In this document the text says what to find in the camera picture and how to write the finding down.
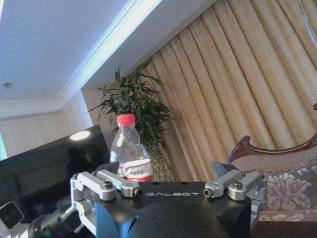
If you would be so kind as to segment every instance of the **window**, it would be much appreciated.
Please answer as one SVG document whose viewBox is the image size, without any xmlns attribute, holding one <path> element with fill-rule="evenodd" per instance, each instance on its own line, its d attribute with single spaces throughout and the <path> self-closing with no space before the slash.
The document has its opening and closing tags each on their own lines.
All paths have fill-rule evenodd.
<svg viewBox="0 0 317 238">
<path fill-rule="evenodd" d="M 5 160 L 6 158 L 8 158 L 8 157 L 6 155 L 4 143 L 3 143 L 1 133 L 0 133 L 0 160 Z"/>
</svg>

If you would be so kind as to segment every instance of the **logo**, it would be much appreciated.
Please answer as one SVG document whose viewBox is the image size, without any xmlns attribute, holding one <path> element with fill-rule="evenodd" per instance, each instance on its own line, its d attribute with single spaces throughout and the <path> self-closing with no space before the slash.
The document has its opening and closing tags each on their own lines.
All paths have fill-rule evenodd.
<svg viewBox="0 0 317 238">
<path fill-rule="evenodd" d="M 162 197 L 188 197 L 188 196 L 197 196 L 199 193 L 198 192 L 173 192 L 173 193 L 162 193 L 162 192 L 147 192 L 145 196 L 148 197 L 157 197 L 157 196 L 162 196 Z"/>
</svg>

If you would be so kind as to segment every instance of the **plant pot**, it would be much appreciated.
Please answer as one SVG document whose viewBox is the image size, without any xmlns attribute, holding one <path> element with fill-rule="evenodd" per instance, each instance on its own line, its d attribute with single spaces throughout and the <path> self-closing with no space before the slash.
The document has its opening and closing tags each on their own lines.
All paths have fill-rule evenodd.
<svg viewBox="0 0 317 238">
<path fill-rule="evenodd" d="M 164 157 L 159 148 L 147 148 L 151 158 L 154 181 L 174 182 L 176 176 L 169 161 Z"/>
</svg>

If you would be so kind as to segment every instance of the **plastic water bottle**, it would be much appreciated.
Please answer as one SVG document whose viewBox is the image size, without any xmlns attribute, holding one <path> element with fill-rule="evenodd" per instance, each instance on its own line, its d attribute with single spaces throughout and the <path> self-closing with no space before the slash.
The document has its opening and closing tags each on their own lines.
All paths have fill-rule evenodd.
<svg viewBox="0 0 317 238">
<path fill-rule="evenodd" d="M 119 130 L 112 142 L 110 162 L 119 161 L 118 175 L 130 181 L 153 181 L 150 157 L 135 128 L 135 116 L 117 116 Z"/>
</svg>

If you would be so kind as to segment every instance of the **green leaves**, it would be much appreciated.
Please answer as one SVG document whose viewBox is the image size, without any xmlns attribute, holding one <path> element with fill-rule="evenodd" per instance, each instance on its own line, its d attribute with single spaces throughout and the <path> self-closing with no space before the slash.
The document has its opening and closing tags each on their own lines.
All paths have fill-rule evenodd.
<svg viewBox="0 0 317 238">
<path fill-rule="evenodd" d="M 118 68 L 114 73 L 118 87 L 106 84 L 99 88 L 103 91 L 103 101 L 89 111 L 100 108 L 99 119 L 104 114 L 110 114 L 110 123 L 114 126 L 114 131 L 117 130 L 114 124 L 117 115 L 134 114 L 141 142 L 146 146 L 156 147 L 159 143 L 162 144 L 160 135 L 168 131 L 162 126 L 162 122 L 172 119 L 172 111 L 155 100 L 159 91 L 153 89 L 149 81 L 158 86 L 162 86 L 162 81 L 144 73 L 149 63 L 150 60 L 145 61 L 126 77 L 121 77 Z"/>
</svg>

